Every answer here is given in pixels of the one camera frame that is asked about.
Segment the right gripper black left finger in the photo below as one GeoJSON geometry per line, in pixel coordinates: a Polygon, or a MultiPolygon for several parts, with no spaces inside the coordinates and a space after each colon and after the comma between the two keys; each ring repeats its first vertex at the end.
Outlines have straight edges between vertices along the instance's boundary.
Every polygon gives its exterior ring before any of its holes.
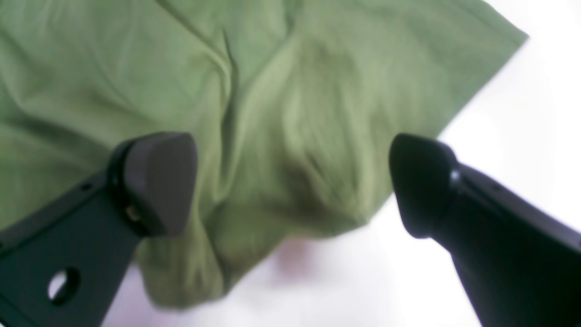
{"type": "Polygon", "coordinates": [[[187,224],[197,147],[183,132],[121,143],[108,167],[1,232],[3,327],[99,327],[144,238],[187,224]]]}

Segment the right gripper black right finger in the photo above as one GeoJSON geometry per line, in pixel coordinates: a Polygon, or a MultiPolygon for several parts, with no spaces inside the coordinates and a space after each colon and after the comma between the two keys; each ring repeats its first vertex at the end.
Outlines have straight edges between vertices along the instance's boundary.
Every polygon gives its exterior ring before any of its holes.
{"type": "Polygon", "coordinates": [[[435,139],[400,133],[389,169],[405,230],[450,253],[484,327],[578,327],[580,234],[435,139]]]}

